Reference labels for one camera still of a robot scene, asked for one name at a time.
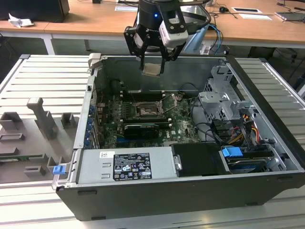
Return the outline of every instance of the black plastic cover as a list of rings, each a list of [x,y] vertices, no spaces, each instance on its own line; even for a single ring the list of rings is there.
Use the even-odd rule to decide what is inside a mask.
[[[173,144],[174,155],[179,155],[182,170],[179,177],[224,175],[226,170],[216,143]]]

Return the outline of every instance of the robotic arm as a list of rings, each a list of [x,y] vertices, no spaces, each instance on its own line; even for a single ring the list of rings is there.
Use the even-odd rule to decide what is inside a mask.
[[[128,26],[124,36],[131,55],[141,59],[140,70],[144,70],[145,52],[161,52],[160,73],[166,61],[175,61],[183,50],[189,35],[195,34],[210,23],[211,17],[182,12],[182,5],[202,5],[205,2],[179,2],[179,0],[139,0],[138,25]],[[200,22],[185,23],[184,17],[198,18]]]

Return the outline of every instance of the table leg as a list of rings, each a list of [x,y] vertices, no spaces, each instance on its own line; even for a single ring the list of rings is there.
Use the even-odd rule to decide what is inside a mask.
[[[55,50],[52,44],[52,37],[49,34],[45,34],[45,36],[42,37],[44,44],[46,46],[46,49],[48,51],[48,55],[55,55]]]
[[[90,45],[89,45],[89,41],[88,41],[88,40],[84,40],[84,42],[85,42],[85,48],[86,48],[86,50],[87,50],[87,51],[90,51],[91,48],[90,48]]]

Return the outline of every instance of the white paper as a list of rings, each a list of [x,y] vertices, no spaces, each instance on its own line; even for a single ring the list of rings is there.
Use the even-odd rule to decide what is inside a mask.
[[[243,19],[257,19],[257,20],[272,20],[268,16],[265,15],[254,15],[254,14],[239,14]]]
[[[115,151],[100,151],[100,158],[113,158]]]
[[[137,12],[138,7],[130,7],[130,6],[116,6],[114,11],[127,11],[127,12]]]
[[[30,19],[15,18],[15,17],[11,16],[10,13],[9,13],[9,16],[10,16],[9,22],[15,27],[21,28],[24,26],[34,25]]]

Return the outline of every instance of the red wire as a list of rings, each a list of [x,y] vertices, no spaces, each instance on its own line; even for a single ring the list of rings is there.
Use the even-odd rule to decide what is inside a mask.
[[[232,130],[232,132],[231,132],[231,136],[233,136],[233,132],[234,132],[234,130],[237,130],[237,129],[239,129],[239,127],[235,127],[235,128]]]

